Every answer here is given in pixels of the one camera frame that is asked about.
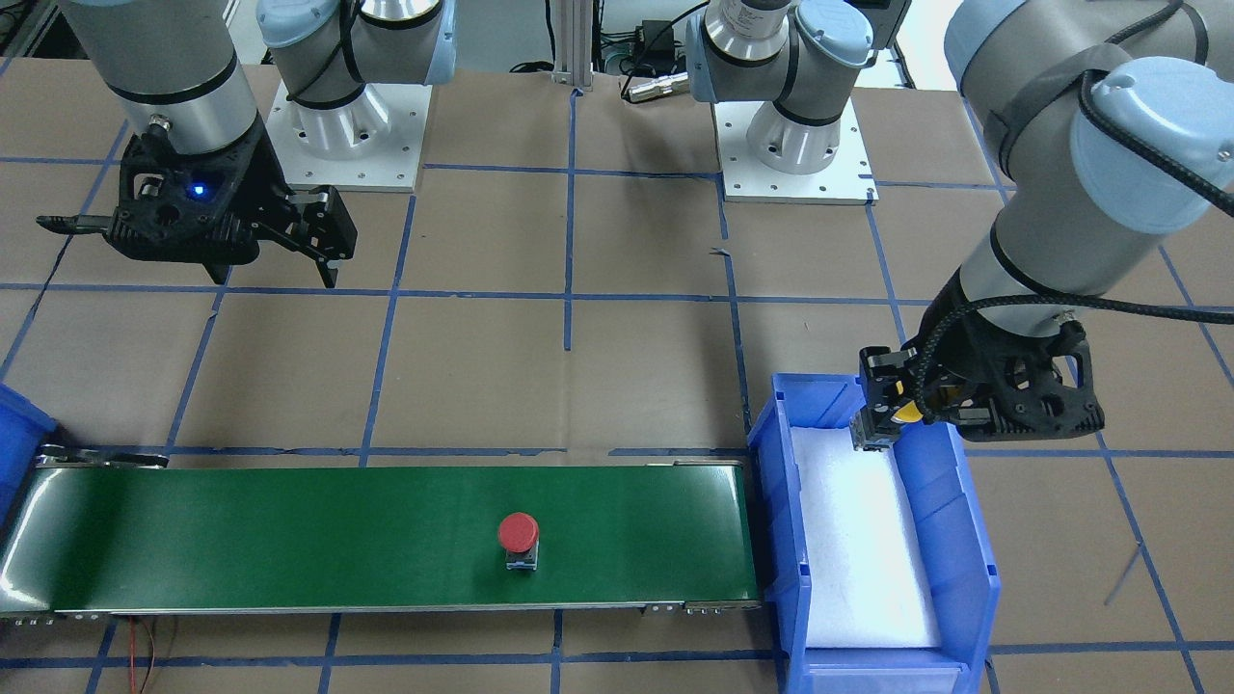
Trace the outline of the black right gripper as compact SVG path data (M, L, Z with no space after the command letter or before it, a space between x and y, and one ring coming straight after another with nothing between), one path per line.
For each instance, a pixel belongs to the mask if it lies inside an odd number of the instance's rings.
M334 289L358 241L336 186L290 194L263 121L207 153L179 152L172 135L170 121L151 121L130 138L111 215L39 215L37 224L53 233L101 233L133 261L202 265L213 282L255 262L268 240L311 261Z

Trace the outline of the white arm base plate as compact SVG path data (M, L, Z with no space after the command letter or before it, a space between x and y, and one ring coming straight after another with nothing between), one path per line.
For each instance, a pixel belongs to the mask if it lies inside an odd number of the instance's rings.
M326 111L290 101L286 93L279 84L267 131L292 189L415 191L436 88L370 84L352 104Z
M877 203L868 147L851 102L837 121L806 126L770 102L712 106L724 195L737 203Z

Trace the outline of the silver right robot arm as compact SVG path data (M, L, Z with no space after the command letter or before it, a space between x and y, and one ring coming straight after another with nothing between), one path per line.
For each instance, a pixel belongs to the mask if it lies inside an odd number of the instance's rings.
M265 242L304 254L326 288L353 258L346 186L411 186L416 149L387 91L453 79L453 1L260 1L283 98L264 116L221 1L62 1L133 130L109 215L39 227L97 233L137 262L201 265L213 282Z

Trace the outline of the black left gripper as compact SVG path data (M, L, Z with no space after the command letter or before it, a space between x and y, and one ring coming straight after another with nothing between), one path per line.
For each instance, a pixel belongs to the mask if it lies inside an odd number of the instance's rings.
M890 410L911 399L926 424L946 422L964 440L1075 440L1106 425L1091 382L1091 351L1083 325L1058 321L1058 293L1018 295L1016 307L1044 305L1044 337L1009 333L983 310L993 299L970 299L949 280L926 309L921 332L906 349L868 346L858 354L858 379L868 405L851 415L855 451L888 451L905 422Z

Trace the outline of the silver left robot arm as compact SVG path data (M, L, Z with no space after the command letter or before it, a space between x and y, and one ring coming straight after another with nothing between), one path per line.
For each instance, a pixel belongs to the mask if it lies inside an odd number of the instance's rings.
M1169 233L1232 212L1229 1L964 1L944 51L1016 194L900 349L864 348L851 443L916 422L964 440L1074 440L1104 412L1083 307Z

